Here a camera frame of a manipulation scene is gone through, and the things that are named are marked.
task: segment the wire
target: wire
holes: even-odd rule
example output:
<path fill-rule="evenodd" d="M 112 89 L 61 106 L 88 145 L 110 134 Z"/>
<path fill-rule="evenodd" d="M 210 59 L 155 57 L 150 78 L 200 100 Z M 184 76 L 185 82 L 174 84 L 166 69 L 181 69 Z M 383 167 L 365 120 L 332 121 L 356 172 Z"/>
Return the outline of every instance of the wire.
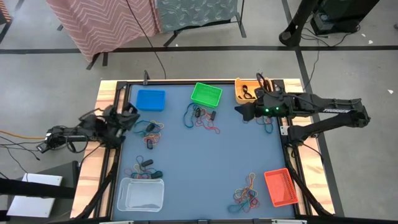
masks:
<path fill-rule="evenodd" d="M 316 152 L 320 156 L 322 164 L 323 164 L 323 156 L 322 156 L 322 154 L 320 154 L 320 152 L 318 152 L 318 150 L 314 149 L 313 147 L 311 147 L 311 146 L 309 146 L 307 144 L 304 144 L 304 143 L 302 143 L 302 144 L 303 144 L 303 146 L 305 146 L 305 147 L 311 149 L 312 151 Z M 290 156 L 292 156 L 293 158 L 296 158 L 297 153 L 298 153 L 299 150 L 298 150 L 297 147 L 293 147 L 292 145 L 290 145 L 290 146 L 292 147 L 292 152 L 290 153 Z"/>
<path fill-rule="evenodd" d="M 132 9 L 131 9 L 131 6 L 130 6 L 130 4 L 129 4 L 129 0 L 126 0 L 126 2 L 127 2 L 127 5 L 129 6 L 129 9 L 130 9 L 130 12 L 131 12 L 132 16 L 134 16 L 135 20 L 137 21 L 138 26 L 141 28 L 142 32 L 144 33 L 145 37 L 147 38 L 147 40 L 148 40 L 148 42 L 149 42 L 149 44 L 150 44 L 150 47 L 151 47 L 152 49 L 154 49 L 154 46 L 152 45 L 152 42 L 149 40 L 148 35 L 145 33 L 145 31 L 144 31 L 144 29 L 142 28 L 141 24 L 138 22 L 138 19 L 137 19 L 136 15 L 133 13 L 133 11 L 132 11 Z M 157 53 L 156 53 L 155 50 L 154 50 L 154 53 L 155 53 L 155 55 L 156 55 L 156 57 L 157 57 L 157 60 L 159 61 L 160 65 L 162 66 L 162 69 L 163 69 L 163 72 L 164 72 L 164 79 L 167 79 L 166 70 L 164 69 L 164 66 L 163 66 L 162 61 L 160 61 L 160 58 L 159 58 L 159 56 L 157 55 Z"/>
<path fill-rule="evenodd" d="M 38 149 L 36 149 L 36 150 L 33 150 L 33 149 L 23 149 L 23 148 L 17 148 L 17 147 L 9 147 L 9 146 L 6 146 L 6 145 L 2 145 L 2 144 L 0 144 L 0 147 L 1 148 L 9 148 L 9 149 L 18 149 L 18 150 L 24 150 L 24 151 L 30 151 L 30 152 L 40 152 Z"/>
<path fill-rule="evenodd" d="M 4 140 L 7 140 L 7 141 L 9 141 L 9 142 L 11 142 L 11 143 L 13 143 L 13 145 L 17 145 L 17 146 L 21 147 L 22 150 L 25 150 L 25 151 L 27 151 L 27 152 L 30 152 L 30 153 L 36 158 L 36 160 L 40 161 L 40 159 L 39 159 L 31 150 L 28 150 L 27 148 L 25 148 L 24 146 L 22 146 L 21 143 L 15 143 L 15 142 L 11 141 L 10 139 L 5 138 L 5 137 L 2 137 L 2 136 L 0 136 L 0 138 L 2 138 L 2 139 L 4 139 Z M 9 148 L 8 148 L 5 144 L 3 144 L 3 145 L 1 145 L 1 146 L 4 146 L 4 147 L 7 148 L 7 150 L 9 151 Z"/>
<path fill-rule="evenodd" d="M 86 150 L 87 145 L 88 145 L 88 136 L 87 136 L 87 134 L 84 133 L 84 132 L 81 132 L 81 131 L 77 131 L 76 134 L 80 133 L 80 134 L 84 135 L 84 137 L 86 138 L 86 144 L 85 144 L 85 146 L 83 147 L 83 149 L 80 150 L 80 151 L 75 151 L 74 149 L 72 149 L 72 148 L 70 147 L 70 144 L 72 144 L 72 143 L 69 144 L 68 138 L 69 138 L 69 136 L 71 135 L 71 133 L 74 132 L 74 130 L 76 130 L 77 127 L 79 127 L 79 125 L 80 125 L 80 124 L 76 125 L 76 126 L 67 134 L 67 136 L 66 136 L 66 138 L 65 138 L 65 144 L 67 145 L 68 150 L 69 150 L 70 152 L 76 153 L 76 154 L 81 153 L 81 152 L 83 152 L 84 150 Z"/>
<path fill-rule="evenodd" d="M 83 165 L 83 161 L 87 158 L 87 157 L 89 157 L 93 152 L 95 152 L 99 147 L 101 147 L 102 146 L 102 144 L 99 144 L 99 146 L 97 146 L 95 149 L 93 149 L 89 154 L 87 154 L 82 160 L 81 160 L 81 162 L 80 162 L 80 168 L 81 168 L 81 165 Z"/>
<path fill-rule="evenodd" d="M 12 133 L 9 133 L 9 132 L 7 132 L 7 131 L 2 131 L 2 130 L 0 130 L 0 133 L 7 134 L 7 135 L 9 135 L 9 136 L 16 137 L 16 138 L 21 138 L 21 139 L 44 139 L 43 137 L 26 137 L 26 136 L 20 136 L 20 135 L 18 135 L 18 134 L 12 134 Z"/>
<path fill-rule="evenodd" d="M 8 178 L 6 175 L 4 175 L 2 172 L 0 172 L 0 175 L 2 175 L 5 179 L 9 180 L 10 178 Z"/>
<path fill-rule="evenodd" d="M 91 114 L 91 113 L 94 113 L 95 111 L 104 111 L 104 110 L 101 110 L 100 108 L 95 108 L 95 109 L 93 109 L 93 110 L 91 110 L 91 111 L 89 111 L 89 112 L 87 112 L 87 113 L 85 113 L 85 114 L 83 114 L 83 115 L 81 115 L 80 117 L 79 117 L 79 121 L 83 121 L 84 120 L 84 118 L 85 118 L 85 116 L 87 116 L 87 115 L 89 115 L 89 114 Z"/>
<path fill-rule="evenodd" d="M 39 142 L 19 142 L 19 143 L 14 143 L 14 144 L 1 144 L 2 146 L 15 146 L 15 145 L 20 145 L 20 144 L 40 144 L 43 143 L 44 141 L 39 141 Z"/>
<path fill-rule="evenodd" d="M 12 156 L 12 154 L 11 154 L 11 152 L 10 152 L 10 149 L 9 149 L 8 147 L 6 147 L 6 148 L 7 148 L 8 154 L 10 154 L 11 158 L 12 158 L 14 161 L 16 161 L 16 162 L 18 163 L 19 167 L 26 173 L 26 182 L 28 182 L 28 181 L 29 181 L 29 180 L 27 179 L 28 172 L 22 167 L 22 165 L 19 163 L 19 161 L 18 161 L 14 156 Z"/>
<path fill-rule="evenodd" d="M 312 151 L 318 153 L 318 155 L 321 157 L 321 160 L 322 160 L 322 163 L 323 163 L 323 156 L 322 156 L 322 154 L 321 154 L 320 152 L 318 152 L 318 150 L 316 150 L 316 149 L 314 149 L 313 147 L 311 147 L 311 146 L 309 146 L 309 145 L 306 145 L 306 144 L 304 144 L 304 143 L 303 143 L 303 146 L 305 146 L 305 147 L 311 149 Z"/>
<path fill-rule="evenodd" d="M 320 51 L 318 50 L 317 59 L 316 59 L 315 63 L 313 64 L 313 68 L 312 68 L 312 72 L 311 72 L 311 75 L 310 75 L 310 79 L 308 80 L 307 84 L 304 85 L 304 89 L 303 90 L 305 90 L 306 87 L 311 83 L 311 80 L 312 80 L 312 77 L 313 77 L 313 73 L 315 72 L 315 66 L 317 65 L 317 62 L 319 61 L 319 53 L 320 53 Z"/>
<path fill-rule="evenodd" d="M 319 47 L 320 47 L 320 42 L 323 43 L 323 44 L 325 44 L 327 47 L 336 47 L 336 46 L 340 45 L 341 43 L 343 43 L 343 41 L 345 40 L 345 38 L 346 38 L 348 35 L 355 34 L 356 32 L 360 31 L 360 30 L 361 30 L 361 26 L 358 24 L 357 29 L 356 29 L 354 32 L 348 32 L 347 34 L 345 34 L 345 35 L 343 36 L 343 38 L 342 38 L 337 44 L 334 44 L 334 45 L 329 45 L 329 44 L 326 43 L 324 40 L 321 40 L 321 39 L 318 38 L 318 37 L 320 37 L 320 38 L 326 38 L 326 39 L 327 39 L 328 36 L 322 37 L 322 36 L 316 35 L 314 32 L 312 32 L 312 31 L 311 31 L 310 29 L 308 29 L 308 28 L 303 28 L 303 29 L 309 31 L 309 32 L 310 32 L 312 35 L 314 35 L 314 36 L 311 36 L 311 35 L 308 35 L 308 34 L 302 34 L 302 35 L 301 35 L 301 38 L 302 38 L 302 39 L 304 39 L 304 40 L 316 40 Z M 311 75 L 310 75 L 310 79 L 309 79 L 308 82 L 304 85 L 304 90 L 305 90 L 306 87 L 311 83 L 311 80 L 312 80 L 312 77 L 313 77 L 313 74 L 314 74 L 314 71 L 315 71 L 315 65 L 316 65 L 317 62 L 319 61 L 319 53 L 320 53 L 320 51 L 318 50 L 318 52 L 317 52 L 317 59 L 316 59 L 316 61 L 315 61 L 314 64 L 313 64 L 313 68 L 312 68 L 312 72 L 311 72 Z"/>

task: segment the black cable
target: black cable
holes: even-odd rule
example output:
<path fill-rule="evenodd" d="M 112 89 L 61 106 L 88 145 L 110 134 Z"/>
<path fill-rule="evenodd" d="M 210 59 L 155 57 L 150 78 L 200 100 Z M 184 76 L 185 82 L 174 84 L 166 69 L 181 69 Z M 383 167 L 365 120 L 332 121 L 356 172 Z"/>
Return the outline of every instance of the black cable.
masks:
<path fill-rule="evenodd" d="M 26 173 L 26 182 L 28 182 L 28 179 L 27 179 L 28 172 L 22 167 L 22 165 L 19 163 L 19 161 L 14 156 L 12 156 L 9 148 L 7 148 L 7 152 L 8 152 L 8 154 L 10 154 L 11 158 L 18 163 L 19 167 Z"/>
<path fill-rule="evenodd" d="M 88 156 L 90 156 L 93 152 L 95 152 L 99 147 L 101 147 L 101 145 L 102 145 L 102 144 L 99 144 L 99 146 L 97 146 L 95 149 L 93 149 L 89 154 L 87 154 L 87 156 L 85 156 L 85 157 L 81 160 L 81 162 L 80 162 L 80 168 L 81 168 L 81 165 L 83 165 L 83 161 L 84 161 Z"/>
<path fill-rule="evenodd" d="M 27 151 L 27 152 L 32 153 L 32 155 L 36 158 L 36 160 L 40 161 L 40 159 L 39 159 L 31 150 L 28 150 L 27 148 L 25 148 L 24 146 L 22 146 L 20 143 L 15 143 L 15 142 L 11 141 L 10 139 L 5 138 L 5 137 L 2 137 L 2 136 L 0 136 L 0 138 L 2 138 L 2 139 L 4 139 L 4 140 L 7 140 L 7 141 L 9 141 L 9 142 L 11 142 L 11 143 L 13 143 L 13 144 L 15 144 L 15 145 L 17 145 L 17 146 L 23 148 L 23 150 L 25 150 L 25 151 Z"/>
<path fill-rule="evenodd" d="M 315 66 L 317 65 L 317 62 L 319 61 L 319 53 L 320 53 L 320 51 L 318 50 L 317 59 L 316 59 L 315 63 L 313 64 L 313 68 L 312 68 L 312 72 L 311 72 L 311 75 L 310 75 L 310 79 L 308 80 L 307 84 L 304 85 L 303 90 L 305 90 L 306 87 L 311 83 L 311 80 L 312 80 L 312 77 L 313 77 L 313 73 L 315 72 Z"/>
<path fill-rule="evenodd" d="M 71 135 L 71 133 L 74 132 L 74 130 L 76 130 L 77 127 L 79 127 L 79 125 L 80 125 L 80 124 L 76 125 L 76 126 L 66 135 L 66 137 L 65 137 L 65 144 L 67 145 L 68 150 L 69 150 L 70 152 L 76 153 L 76 154 L 81 153 L 81 152 L 83 152 L 84 150 L 86 150 L 87 145 L 88 145 L 88 136 L 86 135 L 86 133 L 77 131 L 76 134 L 80 133 L 80 134 L 84 135 L 84 137 L 86 138 L 86 144 L 85 144 L 85 146 L 83 147 L 83 149 L 80 150 L 80 151 L 75 151 L 75 150 L 73 150 L 73 149 L 70 147 L 70 144 L 69 144 L 69 142 L 68 142 L 68 138 L 69 138 L 69 136 Z"/>
<path fill-rule="evenodd" d="M 302 35 L 301 35 L 301 38 L 304 39 L 304 40 L 316 40 L 316 41 L 317 41 L 317 44 L 318 44 L 318 47 L 320 47 L 319 42 L 322 42 L 322 43 L 325 44 L 327 47 L 336 47 L 337 45 L 340 45 L 341 43 L 343 43 L 343 41 L 345 40 L 345 38 L 346 38 L 348 35 L 355 34 L 356 32 L 358 32 L 358 31 L 361 30 L 361 26 L 360 26 L 359 24 L 358 24 L 357 27 L 358 27 L 358 28 L 357 28 L 354 32 L 348 32 L 347 34 L 345 34 L 345 35 L 343 36 L 343 38 L 342 38 L 337 44 L 335 44 L 335 45 L 329 45 L 329 44 L 326 43 L 324 40 L 319 39 L 318 37 L 320 37 L 320 38 L 326 38 L 326 39 L 327 39 L 328 37 L 322 37 L 322 36 L 316 35 L 314 32 L 312 32 L 312 31 L 311 31 L 310 29 L 308 29 L 308 28 L 303 28 L 303 29 L 309 31 L 309 32 L 310 32 L 312 35 L 314 35 L 314 36 L 311 36 L 311 35 L 308 35 L 308 34 L 302 34 Z M 316 65 L 317 62 L 319 61 L 319 53 L 320 53 L 320 51 L 318 50 L 317 59 L 316 59 L 316 61 L 315 61 L 314 64 L 313 64 L 313 68 L 312 68 L 312 72 L 311 72 L 311 75 L 310 75 L 310 79 L 309 79 L 309 81 L 304 85 L 304 90 L 305 90 L 306 87 L 311 83 L 311 80 L 312 80 L 312 77 L 313 77 L 313 74 L 314 74 L 314 71 L 315 71 L 315 65 Z"/>
<path fill-rule="evenodd" d="M 20 145 L 20 144 L 40 144 L 43 143 L 44 141 L 39 141 L 39 142 L 19 142 L 19 143 L 14 143 L 14 144 L 0 144 L 2 146 L 15 146 L 15 145 Z"/>
<path fill-rule="evenodd" d="M 9 147 L 9 146 L 7 146 L 7 145 L 2 145 L 2 144 L 0 144 L 0 147 L 1 148 L 9 148 L 9 149 L 18 149 L 18 150 L 24 150 L 24 151 L 30 151 L 30 152 L 40 152 L 38 149 L 36 149 L 36 150 L 33 150 L 33 149 L 23 149 L 23 148 L 17 148 L 17 147 Z"/>
<path fill-rule="evenodd" d="M 141 28 L 142 32 L 144 33 L 145 37 L 147 38 L 147 40 L 148 40 L 148 42 L 149 42 L 149 44 L 150 44 L 150 47 L 153 49 L 154 46 L 152 45 L 152 42 L 149 40 L 149 37 L 148 37 L 148 35 L 145 33 L 145 31 L 144 31 L 144 29 L 142 28 L 141 24 L 138 22 L 138 19 L 137 19 L 136 15 L 134 15 L 134 13 L 133 13 L 133 11 L 132 11 L 132 9 L 131 9 L 131 6 L 130 6 L 130 4 L 129 4 L 129 0 L 126 0 L 126 2 L 127 2 L 127 5 L 129 6 L 129 9 L 130 9 L 130 12 L 131 12 L 132 16 L 134 16 L 135 20 L 137 21 L 138 26 Z M 164 72 L 164 79 L 167 79 L 166 70 L 164 69 L 164 66 L 163 66 L 162 62 L 160 61 L 160 58 L 159 58 L 159 56 L 157 55 L 156 51 L 154 51 L 154 53 L 155 53 L 155 55 L 156 55 L 156 57 L 157 57 L 157 60 L 159 61 L 160 65 L 162 66 L 162 69 L 163 69 L 163 72 Z"/>
<path fill-rule="evenodd" d="M 305 146 L 305 147 L 307 147 L 307 148 L 313 150 L 314 152 L 316 152 L 316 153 L 320 156 L 321 161 L 322 161 L 322 164 L 323 164 L 323 156 L 322 156 L 322 154 L 320 154 L 320 152 L 318 152 L 316 149 L 314 149 L 313 147 L 311 147 L 311 146 L 309 146 L 309 145 L 307 145 L 307 144 L 304 144 L 304 143 L 303 143 L 303 146 Z M 292 152 L 290 153 L 290 156 L 292 156 L 293 158 L 295 158 L 296 155 L 297 155 L 297 153 L 298 153 L 298 148 L 297 148 L 297 150 L 294 150 L 294 148 L 292 147 Z"/>
<path fill-rule="evenodd" d="M 79 121 L 83 121 L 84 118 L 85 118 L 85 116 L 87 116 L 87 115 L 89 115 L 89 114 L 91 114 L 91 113 L 94 113 L 95 111 L 98 111 L 98 110 L 101 111 L 101 112 L 104 111 L 104 110 L 101 110 L 100 108 L 95 108 L 95 109 L 93 109 L 93 110 L 91 110 L 91 111 L 89 111 L 89 112 L 87 112 L 87 113 L 81 115 L 81 116 L 79 117 Z M 64 126 L 64 125 L 59 125 L 58 127 L 67 128 L 67 127 Z"/>
<path fill-rule="evenodd" d="M 6 175 L 4 175 L 2 172 L 0 172 L 0 175 L 2 175 L 5 179 L 9 180 L 10 178 L 8 178 Z"/>

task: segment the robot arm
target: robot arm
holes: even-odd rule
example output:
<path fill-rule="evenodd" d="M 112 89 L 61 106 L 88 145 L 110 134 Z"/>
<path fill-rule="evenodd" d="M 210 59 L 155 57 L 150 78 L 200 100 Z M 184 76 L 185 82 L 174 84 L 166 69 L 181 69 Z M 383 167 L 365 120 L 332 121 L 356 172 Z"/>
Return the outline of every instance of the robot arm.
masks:
<path fill-rule="evenodd" d="M 132 104 L 128 104 L 122 113 L 118 113 L 112 105 L 103 110 L 102 116 L 95 115 L 94 111 L 80 117 L 79 125 L 74 128 L 54 126 L 49 129 L 44 142 L 36 148 L 45 153 L 67 144 L 72 152 L 77 152 L 73 142 L 88 141 L 98 141 L 105 144 L 105 147 L 118 148 L 124 140 L 123 133 L 130 130 L 139 118 L 137 109 Z"/>
<path fill-rule="evenodd" d="M 293 125 L 288 127 L 290 144 L 303 142 L 313 134 L 339 128 L 342 126 L 363 128 L 368 125 L 370 117 L 361 99 L 337 100 L 324 99 L 310 93 L 284 93 L 283 90 L 269 91 L 265 79 L 257 74 L 260 88 L 256 89 L 257 100 L 253 103 L 235 107 L 243 115 L 243 120 L 249 121 L 254 117 L 270 116 L 278 118 L 308 117 L 317 113 L 335 113 L 336 116 L 307 126 Z"/>

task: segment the transparent bin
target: transparent bin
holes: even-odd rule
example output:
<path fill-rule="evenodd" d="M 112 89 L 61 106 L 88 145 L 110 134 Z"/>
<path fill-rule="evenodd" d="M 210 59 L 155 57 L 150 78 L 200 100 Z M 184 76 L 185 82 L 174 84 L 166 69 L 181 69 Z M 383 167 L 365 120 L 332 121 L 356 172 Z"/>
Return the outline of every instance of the transparent bin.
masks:
<path fill-rule="evenodd" d="M 163 207 L 162 179 L 123 178 L 117 208 L 122 212 L 158 212 Z"/>

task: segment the gray floor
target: gray floor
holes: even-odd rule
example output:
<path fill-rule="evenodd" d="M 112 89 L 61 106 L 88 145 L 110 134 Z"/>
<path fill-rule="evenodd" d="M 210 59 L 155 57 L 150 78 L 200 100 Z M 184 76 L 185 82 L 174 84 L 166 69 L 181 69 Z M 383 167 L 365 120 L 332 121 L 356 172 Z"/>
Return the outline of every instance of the gray floor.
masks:
<path fill-rule="evenodd" d="M 16 0 L 6 0 L 14 14 Z M 288 0 L 294 15 L 299 1 Z M 361 30 L 342 45 L 398 45 L 398 2 L 381 0 L 361 23 Z M 59 21 L 45 1 L 27 1 L 0 43 L 0 49 L 72 49 L 75 44 L 67 32 L 57 31 Z M 287 25 L 281 0 L 246 1 L 244 26 L 248 37 L 242 39 L 237 24 L 189 30 L 172 45 L 282 45 L 279 33 Z M 171 34 L 151 37 L 155 46 Z M 341 34 L 327 42 L 336 43 Z M 301 45 L 316 45 L 302 41 Z M 148 47 L 144 38 L 123 47 Z M 303 52 L 308 73 L 317 52 Z M 263 72 L 270 78 L 301 78 L 294 52 L 167 52 L 159 53 L 168 78 L 253 78 Z M 395 130 L 398 125 L 397 51 L 320 52 L 312 80 L 313 91 L 322 97 L 363 99 L 372 120 L 363 129 L 340 128 L 326 133 L 333 170 L 346 216 L 398 220 L 398 153 Z M 0 54 L 0 123 L 2 130 L 26 136 L 43 136 L 52 126 L 76 125 L 79 115 L 94 107 L 101 80 L 141 78 L 143 70 L 151 78 L 162 78 L 163 71 L 153 53 L 112 53 L 107 67 L 102 56 L 91 70 L 80 54 Z M 38 172 L 83 155 L 67 150 L 31 154 L 13 150 L 14 157 L 29 172 Z M 10 178 L 24 173 L 0 150 L 0 171 Z M 4 196 L 0 208 L 6 207 Z"/>

